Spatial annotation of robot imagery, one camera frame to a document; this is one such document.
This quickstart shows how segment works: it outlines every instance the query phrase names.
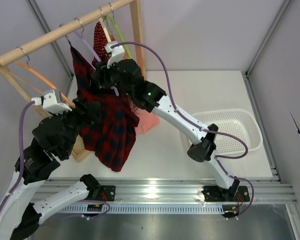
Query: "white basket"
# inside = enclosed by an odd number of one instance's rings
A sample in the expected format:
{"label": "white basket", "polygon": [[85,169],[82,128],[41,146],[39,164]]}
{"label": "white basket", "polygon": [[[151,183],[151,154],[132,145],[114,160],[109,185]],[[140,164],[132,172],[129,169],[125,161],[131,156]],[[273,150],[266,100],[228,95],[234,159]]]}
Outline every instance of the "white basket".
{"label": "white basket", "polygon": [[[249,152],[257,150],[262,145],[263,137],[259,126],[252,114],[246,110],[205,111],[192,116],[207,125],[216,124],[218,132],[231,134],[243,140]],[[214,142],[219,154],[222,155],[242,154],[245,151],[240,142],[228,136],[217,135]]]}

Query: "wall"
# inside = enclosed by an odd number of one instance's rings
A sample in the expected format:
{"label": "wall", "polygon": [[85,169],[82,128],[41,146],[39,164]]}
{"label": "wall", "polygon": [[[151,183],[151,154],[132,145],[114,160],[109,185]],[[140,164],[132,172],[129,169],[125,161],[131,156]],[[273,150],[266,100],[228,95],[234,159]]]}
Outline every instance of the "wall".
{"label": "wall", "polygon": [[251,82],[279,172],[293,183],[300,206],[300,0],[292,4]]}
{"label": "wall", "polygon": [[[0,55],[42,35],[33,14],[24,0],[0,0]],[[69,80],[50,46],[30,54],[30,65],[50,79],[62,91]],[[9,66],[10,70],[23,79],[45,91],[48,89],[39,79],[19,67]],[[26,101],[0,75],[0,199],[11,180],[14,164],[19,157],[18,125],[22,108]],[[30,109],[24,123],[24,146],[31,142],[31,130],[38,125],[39,115]]]}
{"label": "wall", "polygon": [[[51,29],[108,4],[109,0],[36,0]],[[283,0],[141,0],[145,43],[164,60],[169,70],[245,71]],[[129,6],[114,17],[127,40],[133,40]],[[93,43],[95,23],[84,36]],[[70,34],[73,46],[87,59],[92,55]],[[65,38],[58,41],[69,64]],[[146,52],[148,70],[162,67]]]}

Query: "white table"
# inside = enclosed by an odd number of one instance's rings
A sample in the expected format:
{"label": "white table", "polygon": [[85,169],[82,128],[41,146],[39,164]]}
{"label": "white table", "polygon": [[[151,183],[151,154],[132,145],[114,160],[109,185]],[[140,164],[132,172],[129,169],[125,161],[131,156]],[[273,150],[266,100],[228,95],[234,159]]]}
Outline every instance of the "white table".
{"label": "white table", "polygon": [[[253,114],[240,71],[169,71],[172,93],[176,103],[190,114],[244,109]],[[147,80],[168,92],[163,71],[147,72]],[[76,97],[77,84],[72,85],[70,99]],[[272,177],[264,146],[241,159],[222,161],[232,174],[249,179]],[[165,120],[144,135],[137,135],[132,151],[121,172],[113,172],[91,154],[83,162],[73,158],[63,161],[51,177],[96,178],[211,178],[205,165],[187,156],[180,132]]]}

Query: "plaid shirt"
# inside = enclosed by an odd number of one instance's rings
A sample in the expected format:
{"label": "plaid shirt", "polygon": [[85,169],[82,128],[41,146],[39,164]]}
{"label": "plaid shirt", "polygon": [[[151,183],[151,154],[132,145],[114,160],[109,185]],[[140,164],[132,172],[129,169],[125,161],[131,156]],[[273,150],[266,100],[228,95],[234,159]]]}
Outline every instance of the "plaid shirt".
{"label": "plaid shirt", "polygon": [[92,94],[89,86],[94,70],[75,48],[70,50],[78,98],[101,104],[100,121],[80,132],[85,149],[95,151],[104,165],[120,172],[135,144],[139,118],[131,111],[125,95],[116,96],[112,89],[97,89]]}

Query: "wooden frame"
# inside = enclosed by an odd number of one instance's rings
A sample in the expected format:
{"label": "wooden frame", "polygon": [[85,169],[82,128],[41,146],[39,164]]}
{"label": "wooden frame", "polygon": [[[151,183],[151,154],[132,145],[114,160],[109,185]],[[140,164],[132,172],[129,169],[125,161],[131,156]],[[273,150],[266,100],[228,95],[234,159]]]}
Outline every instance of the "wooden frame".
{"label": "wooden frame", "polygon": [[[140,0],[117,0],[111,3],[112,9],[115,11],[119,8],[122,8],[125,5],[130,4],[131,11],[131,20],[133,27],[133,36],[134,41],[139,43],[144,43],[143,36],[143,24],[141,18],[141,6]],[[103,6],[102,12],[104,15],[107,15],[112,12],[111,6],[109,4]],[[9,73],[8,68],[6,67],[8,64],[13,63],[14,61],[26,56],[25,53],[30,54],[34,51],[66,36],[67,34],[80,29],[83,26],[90,24],[94,21],[97,21],[102,17],[101,9],[98,8],[95,11],[92,11],[82,17],[79,17],[80,21],[73,20],[68,22],[67,24],[48,32],[37,39],[34,39],[22,46],[21,48],[15,48],[3,55],[0,56],[0,73],[4,76],[5,79],[20,93],[20,95],[27,101],[31,101],[30,94],[13,78],[13,76]],[[136,62],[140,66],[142,70],[142,74],[145,76],[146,74],[146,64],[145,64],[145,53],[144,49],[140,46],[135,46],[136,52]],[[43,117],[46,118],[48,115],[42,110],[41,107],[33,106],[35,110]],[[83,140],[80,136],[77,137],[76,143],[73,147],[72,155],[74,158],[81,162],[91,151],[85,150],[85,146]]]}

